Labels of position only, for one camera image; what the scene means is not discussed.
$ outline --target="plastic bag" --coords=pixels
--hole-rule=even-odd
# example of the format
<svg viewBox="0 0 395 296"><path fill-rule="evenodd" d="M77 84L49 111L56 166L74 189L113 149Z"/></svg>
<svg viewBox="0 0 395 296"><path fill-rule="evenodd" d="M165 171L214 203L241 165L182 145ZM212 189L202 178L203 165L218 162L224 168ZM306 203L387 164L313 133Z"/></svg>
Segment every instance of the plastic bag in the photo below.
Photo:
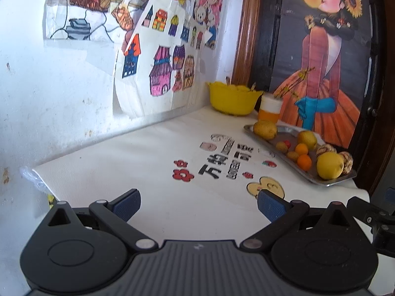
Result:
<svg viewBox="0 0 395 296"><path fill-rule="evenodd" d="M38 176L38 174L36 174L31 168L23 166L19 168L19 172L23 176L23 178L31 181L34 184L34 187L36 187L38 190L46 193L47 195L52 195L52 193Z"/></svg>

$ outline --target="white tablecloth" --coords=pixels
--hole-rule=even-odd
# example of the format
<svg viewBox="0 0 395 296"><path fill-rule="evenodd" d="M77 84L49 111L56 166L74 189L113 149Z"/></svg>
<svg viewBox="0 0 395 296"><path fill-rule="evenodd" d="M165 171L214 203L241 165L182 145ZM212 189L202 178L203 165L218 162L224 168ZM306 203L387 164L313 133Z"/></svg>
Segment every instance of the white tablecloth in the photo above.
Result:
<svg viewBox="0 0 395 296"><path fill-rule="evenodd" d="M259 183L263 176L278 181L287 201L301 199L313 207L326 207L331 201L346 204L353 196L369 200L368 193L351 180L332 187L317 186L270 156L264 145L243 130L255 121L254 114L232 117L205 107L79 150L35 171L57 199L72 207L88 206L97 199L110 201L130 188L139 189L141 209L130 224L159 244L165 239L234 239L239 244L262 229L269 221L246 187ZM201 149L203 142L214 144L211 149L216 150ZM227 158L225 164L209 161L210 155L221 152ZM234 160L239 166L233 180ZM184 169L194 175L189 182L173 178L174 170L183 169L183 163L178 167L177 161L187 163ZM277 167L263 165L263 161ZM199 174L205 165L207 171L217 171ZM233 172L228 173L231 165Z"/></svg>

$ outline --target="red cherry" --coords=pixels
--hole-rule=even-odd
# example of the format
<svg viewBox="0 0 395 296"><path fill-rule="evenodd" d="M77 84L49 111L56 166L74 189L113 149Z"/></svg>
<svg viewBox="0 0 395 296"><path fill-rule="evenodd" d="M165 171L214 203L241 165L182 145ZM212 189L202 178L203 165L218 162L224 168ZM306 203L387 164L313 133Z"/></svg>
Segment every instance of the red cherry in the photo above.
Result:
<svg viewBox="0 0 395 296"><path fill-rule="evenodd" d="M284 140L283 142L287 145L288 149L291 148L291 143L289 140Z"/></svg>

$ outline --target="small orange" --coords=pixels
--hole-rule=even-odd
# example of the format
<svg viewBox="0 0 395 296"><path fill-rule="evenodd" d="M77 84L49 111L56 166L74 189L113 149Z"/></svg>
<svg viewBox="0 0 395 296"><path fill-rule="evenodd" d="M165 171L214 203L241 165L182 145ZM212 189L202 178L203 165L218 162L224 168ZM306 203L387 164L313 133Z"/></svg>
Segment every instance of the small orange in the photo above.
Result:
<svg viewBox="0 0 395 296"><path fill-rule="evenodd" d="M300 155L297 159L297 165L304 171L309 171L312 165L311 158L308 155Z"/></svg>
<svg viewBox="0 0 395 296"><path fill-rule="evenodd" d="M299 156L307 155L309 153L309 147L306 144L298 144L295 147L295 152L299 154Z"/></svg>

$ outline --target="cartoon girl drawing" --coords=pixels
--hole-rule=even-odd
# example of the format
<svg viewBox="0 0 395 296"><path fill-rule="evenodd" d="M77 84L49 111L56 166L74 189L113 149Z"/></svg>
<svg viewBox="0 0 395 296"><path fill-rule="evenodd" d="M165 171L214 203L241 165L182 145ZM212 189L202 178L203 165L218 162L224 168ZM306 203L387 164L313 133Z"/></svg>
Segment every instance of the cartoon girl drawing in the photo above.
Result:
<svg viewBox="0 0 395 296"><path fill-rule="evenodd" d="M289 88L284 96L282 121L321 134L326 142L347 148L359 110L340 89L340 49L351 40L362 16L361 0L304 0L321 11L305 17L308 35L302 43L301 70L275 91Z"/></svg>
<svg viewBox="0 0 395 296"><path fill-rule="evenodd" d="M209 32L213 35L207 41L206 45L210 48L214 48L215 40L217 35L217 27L219 25L219 13L221 0L196 0L194 6L194 19L197 21L201 18L201 10L204 9L204 20L203 23L207 26Z"/></svg>

